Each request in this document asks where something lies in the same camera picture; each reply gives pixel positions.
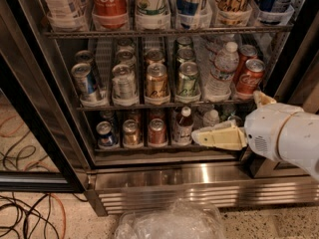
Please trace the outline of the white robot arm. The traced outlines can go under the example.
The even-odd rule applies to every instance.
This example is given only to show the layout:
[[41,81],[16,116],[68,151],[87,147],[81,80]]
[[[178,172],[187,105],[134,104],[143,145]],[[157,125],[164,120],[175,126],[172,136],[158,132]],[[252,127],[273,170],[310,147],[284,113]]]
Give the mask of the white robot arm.
[[256,154],[291,163],[319,180],[319,116],[260,91],[254,91],[253,98],[257,108],[244,126],[231,120],[203,127],[191,133],[194,142],[227,150],[249,146]]

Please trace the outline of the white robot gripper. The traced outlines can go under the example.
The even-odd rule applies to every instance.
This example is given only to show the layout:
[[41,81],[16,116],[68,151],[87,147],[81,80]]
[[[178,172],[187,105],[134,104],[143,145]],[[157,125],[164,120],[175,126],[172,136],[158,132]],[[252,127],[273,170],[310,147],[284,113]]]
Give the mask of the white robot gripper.
[[194,130],[191,133],[193,141],[201,146],[226,150],[242,150],[248,142],[256,154],[280,161],[277,150],[280,132],[286,122],[303,109],[277,103],[261,91],[254,91],[253,99],[258,109],[245,118],[244,128],[234,120],[224,121]]

